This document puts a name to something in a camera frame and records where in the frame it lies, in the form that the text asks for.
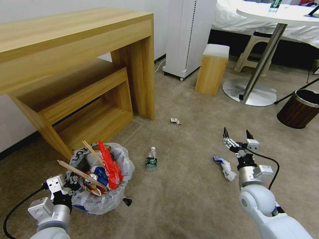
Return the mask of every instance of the round metal table base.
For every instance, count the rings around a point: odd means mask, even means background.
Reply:
[[[226,81],[223,84],[223,91],[233,100],[240,102],[241,100],[239,100],[239,95],[244,94],[247,84],[248,80],[242,79]],[[274,90],[257,84],[253,88],[245,104],[251,106],[268,106],[272,105],[276,100],[277,96]]]

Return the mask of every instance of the chopstick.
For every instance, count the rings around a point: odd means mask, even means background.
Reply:
[[[61,160],[57,160],[57,161],[58,161],[59,165],[61,165],[62,167],[65,167],[66,169],[68,169],[68,170],[76,173],[77,175],[87,179],[91,183],[96,184],[97,186],[100,186],[101,188],[105,189],[106,191],[109,191],[109,189],[105,185],[103,185],[99,181],[96,181],[94,178],[91,178],[89,175],[85,174],[81,170],[78,170],[75,167],[72,167],[71,165],[68,165],[66,162],[63,162]]]
[[[82,143],[89,149],[89,151],[97,158],[98,161],[103,165],[102,159],[100,156],[92,149],[92,147],[85,141],[83,140]]]

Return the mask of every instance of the round white table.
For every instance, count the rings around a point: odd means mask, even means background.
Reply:
[[[269,12],[270,4],[259,3],[255,8],[251,8],[247,5],[247,2],[243,1],[237,8],[237,13],[265,22],[277,23],[277,26],[267,44],[267,47],[260,58],[254,74],[250,80],[230,80],[223,84],[223,91],[230,98],[252,106],[268,106],[272,105],[276,99],[276,93],[274,89],[270,89],[263,85],[256,85],[263,67],[271,60],[271,57],[279,43],[279,40],[285,31],[288,24],[295,26],[319,26],[318,17],[309,17],[308,15],[313,8],[303,7],[297,5],[280,5],[276,13]]]

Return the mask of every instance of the beige carpet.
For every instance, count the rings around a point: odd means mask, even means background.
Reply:
[[[235,62],[228,63],[223,81],[249,78],[249,72],[238,74],[234,66]],[[155,74],[156,119],[135,115],[111,140],[128,149],[136,168],[126,189],[132,205],[121,203],[102,216],[74,208],[71,238],[260,238],[253,220],[240,207],[238,178],[227,181],[212,161],[213,155],[221,155],[236,172],[237,161],[223,146],[224,126],[237,141],[245,140],[249,129],[261,144],[259,153],[279,161],[280,173],[272,187],[278,203],[319,238],[319,117],[305,129],[288,128],[276,118],[283,102],[247,106],[227,97],[221,88],[215,97],[202,95],[194,92],[197,74],[184,82],[163,76],[161,70]],[[281,98],[304,85],[306,78],[306,71],[272,65],[260,83],[277,89]],[[319,91],[319,83],[311,89]],[[170,117],[182,125],[170,123]],[[151,146],[158,154],[154,172],[145,170]],[[62,156],[39,137],[0,162],[1,222],[46,178],[65,172],[57,159]],[[257,157],[256,162],[276,169],[265,159]],[[48,195],[48,191],[39,193],[12,215],[8,225],[15,237],[29,238],[35,232],[36,222],[27,208],[32,200]]]

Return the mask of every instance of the white wall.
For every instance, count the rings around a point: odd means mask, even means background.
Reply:
[[[166,53],[169,0],[0,0],[0,23],[98,7],[154,13],[155,59]],[[10,98],[0,96],[0,152],[35,131]]]

